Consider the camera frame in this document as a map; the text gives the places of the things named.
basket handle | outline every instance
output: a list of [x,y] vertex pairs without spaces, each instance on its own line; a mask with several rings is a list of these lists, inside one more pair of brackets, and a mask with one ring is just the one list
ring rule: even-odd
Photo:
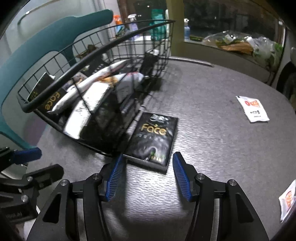
[[153,28],[163,26],[166,24],[174,23],[175,20],[162,20],[162,23],[154,24],[151,26],[147,26],[136,31],[130,32],[122,37],[119,37],[110,43],[98,48],[97,50],[91,52],[78,63],[71,66],[59,79],[53,82],[50,86],[48,86],[42,93],[40,93],[34,100],[31,102],[26,102],[19,94],[17,95],[17,101],[23,112],[31,113],[35,109],[37,109],[41,104],[43,104],[51,95],[58,91],[67,81],[69,81],[80,69],[90,63],[96,56],[106,53],[111,48],[115,47],[116,45],[144,32],[147,32]]

gray table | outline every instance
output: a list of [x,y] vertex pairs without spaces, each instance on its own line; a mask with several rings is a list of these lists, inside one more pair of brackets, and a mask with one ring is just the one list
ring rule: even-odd
[[[270,121],[251,124],[236,95],[258,98]],[[278,231],[278,197],[296,179],[296,116],[282,94],[220,66],[170,61],[161,91],[147,100],[147,110],[178,117],[173,152],[180,151],[187,163],[213,180],[237,180],[268,236]],[[83,180],[110,161],[51,127],[38,146],[43,157],[28,171],[59,163],[70,181]],[[43,190],[39,206],[53,188]],[[82,202],[78,206],[82,220]],[[113,240],[137,241],[185,240],[193,208],[180,196],[172,162],[166,175],[128,164],[116,196],[103,205]],[[80,231],[84,240],[81,225]]]

chair backrest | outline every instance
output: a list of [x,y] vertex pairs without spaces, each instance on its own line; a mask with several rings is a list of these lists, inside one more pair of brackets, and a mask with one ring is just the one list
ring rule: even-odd
[[[61,51],[80,35],[111,23],[113,12],[103,10],[82,17],[65,17],[36,33],[22,44],[0,68],[0,115],[3,102],[20,78],[44,55]],[[72,49],[63,53],[76,63]]]

blue gripper pad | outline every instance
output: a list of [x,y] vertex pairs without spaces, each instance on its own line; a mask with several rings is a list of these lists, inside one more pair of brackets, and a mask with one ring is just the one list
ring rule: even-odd
[[28,150],[13,152],[10,161],[14,164],[24,164],[30,161],[38,160],[42,157],[42,151],[38,147]]
[[125,160],[120,154],[117,159],[113,160],[102,173],[103,181],[100,190],[100,199],[103,202],[108,202],[115,195],[115,191],[125,166]]
[[187,164],[180,152],[173,154],[173,169],[180,187],[182,196],[189,202],[198,198],[199,186],[195,182],[197,171],[193,165]]

white packet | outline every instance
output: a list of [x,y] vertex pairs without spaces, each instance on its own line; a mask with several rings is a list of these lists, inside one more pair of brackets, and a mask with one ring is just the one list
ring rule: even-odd
[[73,80],[69,80],[67,83],[64,84],[62,87],[65,91],[69,92],[72,88],[75,88],[75,85],[73,84],[73,81],[75,81],[76,84],[79,84],[80,82],[87,79],[87,76],[84,75],[81,72],[76,73],[73,76]]
[[118,103],[121,103],[128,95],[133,93],[133,89],[137,88],[142,82],[144,75],[138,72],[127,74],[117,74],[112,77],[107,77],[101,81],[108,80],[109,82],[117,83],[115,93],[117,95]]
[[83,127],[87,126],[91,117],[89,110],[94,111],[101,104],[109,89],[110,85],[107,83],[94,82],[83,95],[89,109],[85,106],[83,100],[80,100],[67,120],[64,133],[74,139],[79,139]]
[[281,205],[281,222],[285,220],[296,200],[295,188],[296,180],[294,180],[286,191],[279,197],[279,203]]
[[261,102],[245,96],[236,96],[250,122],[269,121]]
[[[98,72],[91,75],[90,77],[88,77],[86,80],[79,83],[77,85],[77,88],[83,93],[93,84],[93,82],[106,78],[112,72],[115,72],[123,68],[125,65],[127,65],[131,61],[132,59],[122,60],[101,69]],[[63,112],[70,104],[72,104],[77,99],[78,96],[79,96],[79,93],[76,88],[69,90],[69,92],[67,92],[67,94],[65,94],[59,100],[59,102],[56,103],[56,105],[52,108],[52,110],[48,111],[47,113],[59,114]]]

